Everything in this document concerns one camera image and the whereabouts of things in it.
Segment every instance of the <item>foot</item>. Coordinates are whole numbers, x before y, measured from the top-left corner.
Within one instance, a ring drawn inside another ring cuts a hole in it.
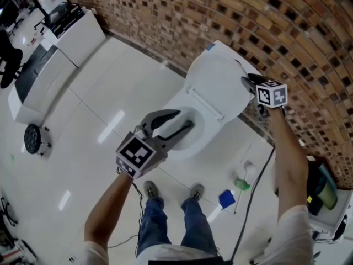
[[[158,197],[158,188],[151,181],[146,181],[143,184],[143,190],[145,191],[145,195],[148,196],[149,198]]]
[[[202,184],[196,184],[191,188],[190,197],[195,198],[197,201],[201,199],[205,192],[205,188]]]

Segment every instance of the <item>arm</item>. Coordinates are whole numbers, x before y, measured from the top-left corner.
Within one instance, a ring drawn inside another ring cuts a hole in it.
[[[297,205],[307,204],[308,160],[281,109],[269,109],[276,144],[279,218]]]
[[[108,241],[119,220],[122,206],[133,179],[122,172],[105,191],[88,216],[84,226],[84,240],[108,248]]]

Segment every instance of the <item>toilet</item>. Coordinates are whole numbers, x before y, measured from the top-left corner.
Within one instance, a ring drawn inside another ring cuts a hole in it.
[[[169,152],[171,160],[191,158],[201,152],[223,126],[236,118],[254,98],[241,77],[260,72],[234,50],[215,41],[191,64],[183,88],[163,107],[181,113],[157,131],[162,137],[187,121],[194,127]]]

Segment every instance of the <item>brick wall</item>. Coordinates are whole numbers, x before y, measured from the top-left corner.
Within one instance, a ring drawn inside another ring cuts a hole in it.
[[[349,0],[71,0],[101,25],[184,69],[220,40],[290,91],[287,118],[308,153],[353,188],[353,6]],[[268,132],[253,105],[244,114]]]

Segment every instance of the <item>wire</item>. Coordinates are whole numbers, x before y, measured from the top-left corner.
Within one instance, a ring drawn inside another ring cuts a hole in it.
[[[254,197],[254,193],[255,193],[256,187],[258,186],[259,181],[260,181],[261,177],[263,176],[263,174],[264,174],[264,172],[265,172],[265,169],[266,169],[267,165],[269,164],[269,162],[270,162],[270,160],[271,160],[272,155],[274,154],[274,152],[275,152],[275,148],[272,149],[272,151],[271,151],[271,153],[270,153],[270,156],[269,156],[269,158],[267,159],[267,161],[266,161],[266,163],[265,163],[263,169],[261,170],[259,176],[257,177],[257,179],[256,179],[256,181],[255,181],[255,183],[254,183],[254,186],[253,186],[253,188],[252,188],[252,191],[251,191],[251,193],[250,193],[250,199],[249,199],[249,203],[248,203],[248,207],[247,207],[247,212],[246,212],[246,214],[245,214],[244,224],[243,224],[242,230],[241,230],[241,232],[240,232],[240,235],[239,235],[239,237],[238,237],[237,244],[236,244],[236,246],[235,246],[235,248],[234,248],[231,261],[234,261],[234,257],[236,256],[236,253],[237,253],[237,251],[238,251],[239,245],[240,245],[240,243],[241,243],[241,241],[242,241],[242,238],[243,238],[243,235],[244,235],[244,231],[245,231],[245,226],[247,225],[249,210],[250,210],[250,207],[251,207],[251,205],[252,205],[252,201],[253,201],[253,197]]]
[[[133,236],[129,237],[126,241],[120,242],[120,243],[118,243],[118,244],[115,245],[115,246],[109,246],[108,249],[121,246],[121,245],[127,243],[129,240],[131,240],[131,239],[134,238],[135,236],[138,236],[138,235],[133,235]]]
[[[118,168],[116,169],[116,172],[117,172],[118,174],[120,174],[121,169],[118,167]],[[121,245],[127,243],[127,242],[128,242],[129,240],[131,240],[133,237],[137,236],[137,244],[136,244],[136,248],[135,248],[135,256],[137,257],[137,248],[138,248],[138,242],[140,241],[140,233],[141,233],[141,227],[142,227],[142,218],[143,218],[143,216],[144,216],[144,214],[145,214],[145,209],[144,209],[143,206],[142,206],[142,199],[143,199],[143,197],[144,197],[143,194],[140,192],[140,190],[138,189],[138,187],[137,187],[137,185],[136,185],[135,183],[132,183],[132,185],[133,185],[133,187],[136,189],[137,194],[138,194],[138,196],[140,197],[140,217],[138,218],[138,233],[137,233],[136,235],[133,235],[133,236],[129,237],[126,241],[120,242],[120,243],[118,243],[117,245],[115,245],[115,246],[110,246],[110,247],[108,247],[108,248],[115,248],[115,247],[121,246]]]
[[[338,243],[338,240],[334,241],[334,240],[328,240],[328,239],[318,239],[318,240],[314,240],[314,243],[334,245],[335,243]]]

